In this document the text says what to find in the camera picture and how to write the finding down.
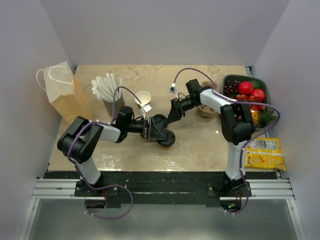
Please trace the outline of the brown paper coffee cup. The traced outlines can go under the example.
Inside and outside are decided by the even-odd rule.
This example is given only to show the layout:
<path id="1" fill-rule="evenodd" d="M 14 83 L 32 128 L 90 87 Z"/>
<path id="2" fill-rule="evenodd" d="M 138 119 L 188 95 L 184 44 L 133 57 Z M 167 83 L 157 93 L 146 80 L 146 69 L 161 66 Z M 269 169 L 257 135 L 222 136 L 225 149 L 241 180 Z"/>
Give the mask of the brown paper coffee cup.
<path id="1" fill-rule="evenodd" d="M 141 104 L 148 105 L 151 102 L 151 95 L 147 91 L 139 91 L 135 94 L 134 101 L 138 107 L 138 109 L 141 109 Z"/>

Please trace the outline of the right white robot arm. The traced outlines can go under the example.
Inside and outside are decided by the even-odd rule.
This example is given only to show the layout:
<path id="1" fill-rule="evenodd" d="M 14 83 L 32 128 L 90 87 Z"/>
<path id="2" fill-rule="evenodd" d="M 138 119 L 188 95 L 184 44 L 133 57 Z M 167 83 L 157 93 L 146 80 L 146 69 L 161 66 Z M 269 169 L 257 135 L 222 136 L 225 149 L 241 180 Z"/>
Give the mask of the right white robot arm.
<path id="1" fill-rule="evenodd" d="M 167 123 L 179 121 L 189 111 L 200 105 L 210 107 L 220 114 L 221 131 L 228 142 L 228 158 L 225 175 L 228 181 L 223 183 L 223 192 L 230 197 L 235 196 L 241 186 L 238 181 L 246 182 L 243 157 L 245 145 L 256 131 L 250 107 L 244 102 L 228 98 L 210 86 L 201 86 L 197 79 L 185 84 L 188 95 L 184 99 L 171 100 L 171 110 L 167 116 Z"/>

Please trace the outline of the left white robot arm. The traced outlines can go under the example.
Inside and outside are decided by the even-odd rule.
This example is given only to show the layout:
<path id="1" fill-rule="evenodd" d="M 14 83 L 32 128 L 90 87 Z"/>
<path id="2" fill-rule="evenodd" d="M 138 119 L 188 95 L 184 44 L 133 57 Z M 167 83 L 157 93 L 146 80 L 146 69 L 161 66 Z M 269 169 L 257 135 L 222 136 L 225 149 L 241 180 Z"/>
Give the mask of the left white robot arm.
<path id="1" fill-rule="evenodd" d="M 133 109 L 129 106 L 120 109 L 115 123 L 111 124 L 78 116 L 58 140 L 57 148 L 75 165 L 79 175 L 86 179 L 86 191 L 92 196 L 99 196 L 104 184 L 99 181 L 101 173 L 92 157 L 98 141 L 121 143 L 128 133 L 137 133 L 142 138 L 159 142 L 165 139 L 163 130 L 167 124 L 167 118 L 162 114 L 149 119 L 134 119 Z"/>

